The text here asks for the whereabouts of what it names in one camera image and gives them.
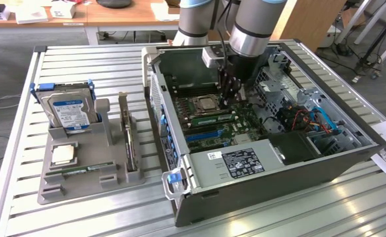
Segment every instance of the power supply label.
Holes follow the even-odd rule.
[[[222,158],[234,179],[265,171],[253,148],[222,154]]]
[[[89,127],[87,114],[82,111],[85,105],[82,100],[54,102],[54,108],[62,123],[69,130],[79,130]]]

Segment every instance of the sticker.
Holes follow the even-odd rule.
[[[218,120],[228,120],[228,119],[232,119],[233,118],[233,115],[221,115],[218,117]]]
[[[87,114],[82,111],[83,107],[85,105],[82,100],[54,102],[54,108],[61,124],[69,130],[81,130],[87,128],[90,125]]]
[[[206,120],[206,121],[198,122],[198,125],[208,124],[208,123],[212,123],[212,122],[217,122],[217,119],[212,119],[212,120]]]
[[[85,23],[63,23],[65,26],[85,26]]]
[[[220,159],[222,158],[222,152],[208,153],[209,159]]]
[[[253,148],[226,153],[222,157],[234,179],[265,171]]]

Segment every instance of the gray carpet floor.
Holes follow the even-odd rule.
[[[365,52],[371,46],[372,41],[377,37],[383,25],[379,24],[371,31],[367,39],[358,45],[353,45],[353,41],[358,36],[358,32],[362,30],[357,29],[350,35],[348,41],[356,50],[356,52]],[[101,41],[102,44],[116,43],[121,41],[125,37],[125,32],[117,32],[112,35],[109,40]],[[173,39],[174,32],[168,32],[168,38]],[[148,33],[138,33],[137,42],[148,42]],[[152,42],[160,42],[161,35],[153,33]],[[133,42],[133,32],[130,32],[122,43]],[[27,69],[33,54],[33,45],[85,45],[87,44],[86,35],[82,33],[66,33],[63,34],[0,34],[0,97],[6,95],[19,94],[25,84]],[[386,49],[386,40],[381,52]],[[320,53],[330,58],[336,59],[334,53],[330,49],[320,50]],[[340,59],[344,64],[354,67],[357,62],[357,57],[342,57]],[[337,66],[336,63],[329,62],[329,65],[334,67],[334,70],[345,78],[352,80],[354,78],[354,72],[342,66]],[[372,104],[379,108],[379,110],[386,115],[386,61],[383,70],[383,77],[373,80],[369,77],[364,77],[360,82],[353,85],[357,91],[364,95],[364,97],[372,102]],[[0,106],[7,106],[18,103],[18,98],[10,99],[0,102]],[[0,136],[9,136],[11,132],[14,117],[15,117],[17,107],[11,109],[0,110]],[[0,157],[5,154],[7,146],[7,139],[0,138]]]

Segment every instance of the hard drive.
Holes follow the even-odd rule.
[[[96,112],[94,84],[39,84],[31,85],[34,94],[49,116],[51,127],[63,127],[69,134],[83,132],[90,124],[100,121]]]

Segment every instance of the aluminum slotted table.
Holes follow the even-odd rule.
[[[293,40],[282,42],[364,120],[369,124],[385,121],[306,46]],[[37,48],[0,169],[0,236],[386,236],[386,174],[373,161],[352,167],[330,183],[198,224],[174,226],[142,87],[141,50],[150,45],[161,44]],[[296,68],[292,73],[306,86],[301,71]],[[112,101],[112,118],[120,116],[118,92],[129,92],[148,181],[138,187],[39,205],[49,120],[30,96],[29,85],[87,79],[96,82],[97,96]]]

